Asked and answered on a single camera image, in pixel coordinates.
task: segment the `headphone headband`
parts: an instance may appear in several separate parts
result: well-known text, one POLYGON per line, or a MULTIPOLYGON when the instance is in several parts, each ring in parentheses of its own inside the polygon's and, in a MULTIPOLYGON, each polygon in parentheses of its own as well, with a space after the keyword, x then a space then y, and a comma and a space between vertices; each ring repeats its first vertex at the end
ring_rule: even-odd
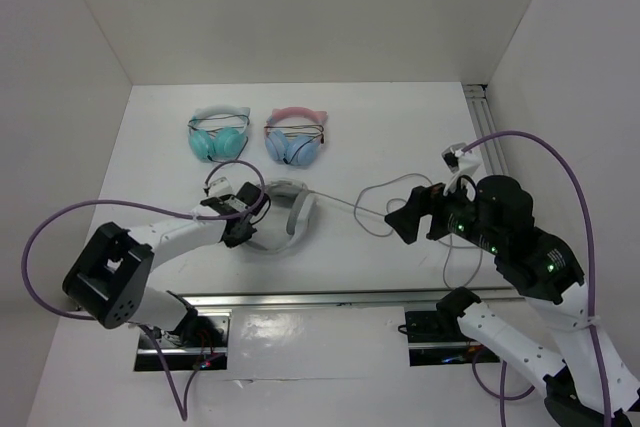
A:
POLYGON ((189 121, 194 127, 204 120, 209 120, 214 115, 236 115, 243 120, 243 126, 240 133, 247 130, 249 126, 249 115, 251 114, 251 108, 249 107, 233 107, 231 105, 214 105, 211 107, 205 107, 204 109, 198 109, 193 114, 193 117, 189 121))
POLYGON ((311 211, 316 203, 316 197, 309 190, 307 184, 294 179, 275 179, 267 182, 266 191, 272 202, 277 197, 285 197, 293 201, 285 232, 289 239, 279 247, 268 248, 255 240, 245 242, 244 246, 265 254, 277 254, 302 240, 307 233, 311 211))
POLYGON ((267 127, 272 127, 274 124, 280 122, 289 117, 304 117, 316 124, 324 125, 327 121, 327 112, 324 110, 311 110, 306 107, 287 107, 285 109, 273 109, 271 117, 267 119, 267 127))

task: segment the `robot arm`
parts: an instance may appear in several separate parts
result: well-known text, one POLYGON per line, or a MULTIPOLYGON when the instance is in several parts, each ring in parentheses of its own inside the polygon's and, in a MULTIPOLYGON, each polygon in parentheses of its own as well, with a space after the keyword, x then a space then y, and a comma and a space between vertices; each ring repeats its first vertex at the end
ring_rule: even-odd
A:
MULTIPOLYGON (((203 200, 192 211, 193 219, 130 229, 113 222, 100 226, 65 277, 64 292, 107 329, 133 322, 188 337, 198 321, 197 311, 176 294, 147 287, 147 279, 159 266, 193 249, 218 242, 232 248, 252 237, 256 232, 250 222, 253 213, 227 221, 197 219, 211 215, 212 209, 220 215, 246 211, 260 195, 251 183, 236 195, 226 191, 203 200)), ((256 214, 268 200, 264 195, 256 214)))
POLYGON ((439 304, 450 326, 477 339, 526 377, 561 426, 602 425, 604 402, 589 327, 595 325, 609 381, 613 425, 630 425, 624 412, 638 405, 640 382, 625 367, 597 319, 587 315, 588 288, 569 246, 534 225, 533 199, 510 177, 489 176, 476 185, 468 172, 479 160, 460 150, 443 157, 454 172, 446 186, 416 187, 401 209, 385 221, 405 243, 417 240, 420 219, 431 215, 430 240, 449 234, 495 256, 498 272, 538 312, 561 356, 541 348, 499 319, 467 289, 456 289, 439 304), (467 197, 467 185, 475 197, 467 197))

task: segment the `white headphones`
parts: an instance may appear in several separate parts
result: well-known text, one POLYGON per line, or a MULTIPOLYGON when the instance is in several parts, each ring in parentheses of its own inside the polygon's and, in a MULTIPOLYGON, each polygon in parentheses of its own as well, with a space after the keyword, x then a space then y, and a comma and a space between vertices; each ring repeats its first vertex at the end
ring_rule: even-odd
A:
POLYGON ((245 242, 244 246, 263 254, 277 254, 302 240, 307 233, 311 212, 316 205, 316 195, 304 182, 293 179, 276 179, 267 183, 267 195, 271 202, 290 207, 285 228, 289 239, 279 247, 265 247, 255 240, 245 242))

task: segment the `cat ear headphones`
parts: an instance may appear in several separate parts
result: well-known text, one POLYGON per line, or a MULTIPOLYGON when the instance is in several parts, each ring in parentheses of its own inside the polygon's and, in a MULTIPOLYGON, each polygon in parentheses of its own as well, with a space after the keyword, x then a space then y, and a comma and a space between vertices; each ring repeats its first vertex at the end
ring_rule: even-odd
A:
POLYGON ((202 161, 214 161, 215 157, 230 159, 240 155, 248 142, 249 107, 214 106, 200 109, 189 121, 189 146, 202 161), (203 121, 215 121, 237 117, 242 127, 198 128, 203 121))
POLYGON ((326 121, 327 113, 324 111, 310 110, 305 107, 274 109, 264 127, 265 146, 269 156, 276 162, 284 162, 288 165, 311 164, 318 155, 320 144, 324 143, 326 121), (276 123, 288 117, 304 117, 311 120, 313 124, 274 127, 276 123), (302 130, 304 133, 296 133, 296 130, 302 130))
POLYGON ((316 205, 316 195, 304 182, 293 179, 277 179, 267 182, 266 193, 274 205, 289 207, 285 232, 289 239, 279 247, 266 247, 256 240, 248 240, 243 246, 265 254, 277 254, 297 244, 307 233, 311 213, 316 205))

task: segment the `white cable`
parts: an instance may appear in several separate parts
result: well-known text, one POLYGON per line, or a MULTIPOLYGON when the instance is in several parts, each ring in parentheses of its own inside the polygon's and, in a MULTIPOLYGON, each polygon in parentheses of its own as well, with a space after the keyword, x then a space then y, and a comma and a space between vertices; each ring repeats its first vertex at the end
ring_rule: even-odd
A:
MULTIPOLYGON (((405 174, 405 175, 402 175, 402 176, 400 176, 400 177, 397 177, 397 178, 395 178, 395 179, 393 179, 393 180, 390 180, 390 181, 388 181, 388 182, 384 182, 384 183, 382 183, 382 184, 376 184, 376 185, 371 185, 371 186, 369 186, 369 187, 365 187, 365 188, 364 188, 364 189, 362 189, 362 190, 360 191, 360 193, 358 194, 358 197, 357 197, 357 199, 356 199, 355 204, 352 204, 351 202, 347 202, 346 200, 343 200, 343 199, 339 199, 338 197, 334 197, 334 196, 332 196, 332 195, 325 194, 325 193, 323 193, 323 192, 318 192, 318 191, 312 191, 312 192, 313 192, 314 194, 316 194, 316 195, 321 196, 321 197, 326 197, 327 199, 331 199, 331 200, 334 200, 334 201, 336 201, 336 202, 340 202, 340 203, 342 203, 342 204, 344 204, 344 205, 348 205, 348 206, 350 206, 350 207, 353 207, 353 218, 354 218, 354 219, 355 219, 355 221, 358 223, 358 225, 359 225, 360 227, 362 227, 362 229, 363 229, 365 232, 367 232, 368 234, 373 235, 374 237, 384 238, 384 237, 389 237, 389 236, 391 236, 391 235, 393 234, 393 232, 394 232, 394 231, 393 231, 393 229, 391 229, 391 231, 390 231, 390 232, 388 232, 388 233, 386 233, 386 234, 379 234, 379 233, 377 233, 377 232, 373 232, 373 231, 369 230, 369 229, 368 229, 368 228, 367 228, 367 227, 366 227, 366 226, 365 226, 365 225, 360 221, 360 219, 358 219, 358 216, 357 216, 357 212, 358 212, 358 210, 361 210, 361 211, 364 211, 364 212, 368 212, 368 213, 370 213, 370 214, 373 214, 373 215, 376 215, 376 216, 379 216, 379 217, 384 217, 384 216, 385 216, 385 214, 381 214, 380 212, 376 212, 376 211, 374 211, 374 210, 370 210, 370 209, 367 209, 367 208, 361 207, 359 204, 360 204, 360 201, 362 200, 362 196, 363 196, 364 194, 366 194, 366 193, 367 193, 368 191, 370 191, 370 190, 373 190, 373 189, 376 189, 376 188, 379 188, 379 187, 386 187, 386 186, 391 185, 391 184, 393 184, 393 183, 395 183, 395 182, 399 182, 399 181, 401 181, 401 180, 404 180, 404 179, 406 179, 406 178, 408 178, 408 177, 413 177, 413 176, 421 177, 421 178, 425 179, 427 182, 429 182, 430 184, 433 184, 433 182, 431 181, 431 179, 429 179, 429 177, 427 177, 426 175, 423 175, 423 174, 420 174, 420 173, 417 173, 417 172, 413 172, 413 173, 410 173, 410 174, 405 174)), ((406 202, 407 202, 407 201, 406 201, 405 199, 400 198, 400 197, 394 197, 394 198, 389 199, 389 200, 387 201, 387 204, 386 204, 386 207, 385 207, 385 211, 387 212, 387 214, 388 214, 389 212, 391 212, 391 204, 392 204, 393 202, 403 202, 403 204, 406 204, 406 202)), ((454 290, 454 289, 455 289, 455 287, 451 287, 451 286, 449 285, 449 283, 447 282, 447 278, 446 278, 446 274, 447 274, 447 267, 449 266, 449 259, 451 258, 451 252, 452 252, 452 250, 453 250, 453 249, 464 249, 464 250, 467 250, 467 249, 474 249, 474 250, 475 250, 475 249, 478 249, 478 250, 480 250, 480 257, 479 257, 479 259, 478 259, 478 264, 476 265, 476 268, 474 269, 473 273, 471 274, 471 277, 469 277, 469 279, 468 279, 466 282, 464 282, 460 287, 467 287, 467 286, 469 286, 469 285, 471 284, 471 282, 473 282, 473 281, 475 280, 476 276, 478 275, 478 272, 480 272, 480 267, 482 267, 482 260, 483 260, 483 255, 484 255, 484 252, 482 251, 482 249, 479 249, 479 248, 478 248, 478 247, 476 247, 475 245, 455 245, 455 244, 453 243, 453 235, 450 235, 450 236, 449 236, 449 243, 444 242, 442 239, 438 240, 438 243, 440 243, 440 244, 444 245, 445 247, 448 247, 448 248, 449 248, 449 250, 448 250, 448 252, 447 252, 447 258, 445 259, 445 261, 444 261, 444 266, 442 267, 442 282, 444 283, 444 285, 446 285, 446 286, 447 286, 447 288, 448 288, 449 290, 454 290)), ((424 263, 424 261, 427 259, 427 257, 428 257, 428 255, 425 255, 425 256, 424 256, 424 258, 423 258, 423 259, 420 261, 420 263, 418 264, 418 267, 420 267, 420 266, 424 263)))

